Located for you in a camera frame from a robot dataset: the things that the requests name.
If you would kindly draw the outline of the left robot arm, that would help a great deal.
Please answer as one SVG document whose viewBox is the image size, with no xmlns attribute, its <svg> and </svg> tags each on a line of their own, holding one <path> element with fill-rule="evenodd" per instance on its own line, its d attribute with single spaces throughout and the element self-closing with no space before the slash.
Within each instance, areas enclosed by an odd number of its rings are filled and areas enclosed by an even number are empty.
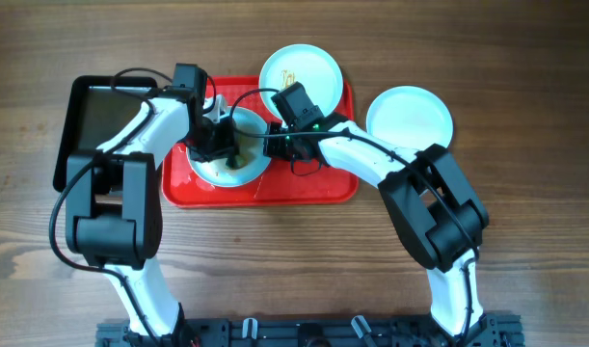
<svg viewBox="0 0 589 347">
<path fill-rule="evenodd" d="M 186 146 L 202 162 L 231 158 L 232 128 L 205 70 L 177 64 L 161 73 L 132 67 L 72 84 L 53 185 L 50 217 L 66 245 L 54 254 L 83 272 L 105 276 L 128 317 L 98 325 L 99 346 L 198 346 L 201 336 L 171 293 L 157 258 L 163 233 L 158 168 L 171 148 Z"/>
</svg>

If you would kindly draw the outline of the green yellow scrub sponge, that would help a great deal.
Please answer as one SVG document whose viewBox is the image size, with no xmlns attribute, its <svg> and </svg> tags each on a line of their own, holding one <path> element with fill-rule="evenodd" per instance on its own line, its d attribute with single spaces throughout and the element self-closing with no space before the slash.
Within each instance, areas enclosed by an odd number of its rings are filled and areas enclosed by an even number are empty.
<svg viewBox="0 0 589 347">
<path fill-rule="evenodd" d="M 247 160 L 241 154 L 232 154 L 226 160 L 226 167 L 229 170 L 240 170 L 247 165 Z"/>
</svg>

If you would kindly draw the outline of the light blue plate top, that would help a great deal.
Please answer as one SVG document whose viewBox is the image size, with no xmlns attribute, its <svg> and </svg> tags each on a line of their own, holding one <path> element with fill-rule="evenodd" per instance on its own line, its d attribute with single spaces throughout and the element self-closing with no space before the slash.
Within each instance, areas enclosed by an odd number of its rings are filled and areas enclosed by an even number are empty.
<svg viewBox="0 0 589 347">
<path fill-rule="evenodd" d="M 291 44 L 273 53 L 261 69 L 258 87 L 281 91 L 296 82 L 324 115 L 336 109 L 343 94 L 343 75 L 336 60 L 314 45 Z"/>
</svg>

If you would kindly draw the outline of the red plastic serving tray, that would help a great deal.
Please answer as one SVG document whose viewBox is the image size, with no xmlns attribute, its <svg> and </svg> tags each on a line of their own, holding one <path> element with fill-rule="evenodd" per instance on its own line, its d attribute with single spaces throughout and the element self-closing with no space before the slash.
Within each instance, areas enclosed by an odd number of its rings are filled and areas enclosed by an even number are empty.
<svg viewBox="0 0 589 347">
<path fill-rule="evenodd" d="M 232 104 L 242 93 L 258 87 L 259 76 L 217 76 L 216 91 Z M 352 89 L 344 82 L 342 97 L 336 111 L 354 120 Z M 245 98 L 236 112 L 247 109 L 267 122 L 277 121 L 257 94 Z M 162 192 L 166 200 L 180 208 L 261 206 L 279 204 L 340 203 L 349 200 L 358 190 L 359 179 L 343 170 L 318 163 L 297 162 L 296 174 L 290 163 L 271 159 L 266 170 L 253 181 L 232 188 L 218 187 L 203 180 L 189 163 L 186 146 L 172 148 L 162 163 Z"/>
</svg>

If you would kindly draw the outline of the black rectangular water basin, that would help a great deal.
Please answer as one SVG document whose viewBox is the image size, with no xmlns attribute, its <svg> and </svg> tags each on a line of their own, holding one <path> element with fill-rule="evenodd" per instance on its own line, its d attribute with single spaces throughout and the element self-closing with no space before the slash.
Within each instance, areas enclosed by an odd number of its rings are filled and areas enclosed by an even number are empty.
<svg viewBox="0 0 589 347">
<path fill-rule="evenodd" d="M 78 149 L 95 149 L 115 137 L 138 114 L 141 101 L 120 91 L 144 95 L 157 83 L 151 77 L 122 77 L 118 92 L 110 88 L 111 76 L 84 75 L 71 86 L 60 142 L 53 187 L 62 192 L 67 184 L 67 159 Z"/>
</svg>

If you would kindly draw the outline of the light blue plate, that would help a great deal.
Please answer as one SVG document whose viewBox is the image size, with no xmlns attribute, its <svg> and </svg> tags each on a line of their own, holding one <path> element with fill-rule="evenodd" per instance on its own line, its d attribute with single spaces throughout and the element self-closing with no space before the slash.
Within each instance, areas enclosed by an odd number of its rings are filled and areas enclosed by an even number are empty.
<svg viewBox="0 0 589 347">
<path fill-rule="evenodd" d="M 416 86 L 399 86 L 382 92 L 370 104 L 366 131 L 397 147 L 424 150 L 438 144 L 449 147 L 453 118 L 435 94 Z"/>
<path fill-rule="evenodd" d="M 281 91 L 296 82 L 324 115 L 336 109 L 343 94 L 343 75 L 336 60 L 314 45 L 291 44 L 273 53 L 261 69 L 258 87 Z"/>
<path fill-rule="evenodd" d="M 233 114 L 236 128 L 248 133 L 265 132 L 266 121 L 255 112 L 237 107 Z M 234 188 L 251 183 L 260 177 L 269 166 L 271 159 L 263 154 L 263 140 L 238 135 L 239 153 L 235 156 L 238 167 L 227 165 L 226 158 L 211 162 L 198 162 L 192 159 L 189 149 L 186 150 L 189 164 L 195 174 L 217 187 Z"/>
</svg>

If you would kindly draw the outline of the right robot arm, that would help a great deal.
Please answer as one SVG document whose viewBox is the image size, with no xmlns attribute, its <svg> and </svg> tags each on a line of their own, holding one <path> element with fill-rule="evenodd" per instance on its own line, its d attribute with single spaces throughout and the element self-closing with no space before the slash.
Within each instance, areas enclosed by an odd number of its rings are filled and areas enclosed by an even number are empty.
<svg viewBox="0 0 589 347">
<path fill-rule="evenodd" d="M 489 214 L 448 150 L 447 106 L 420 87 L 395 87 L 371 103 L 360 128 L 323 113 L 300 82 L 271 101 L 286 128 L 268 144 L 376 187 L 402 246 L 427 271 L 435 323 L 458 345 L 471 342 L 483 315 L 474 271 Z"/>
</svg>

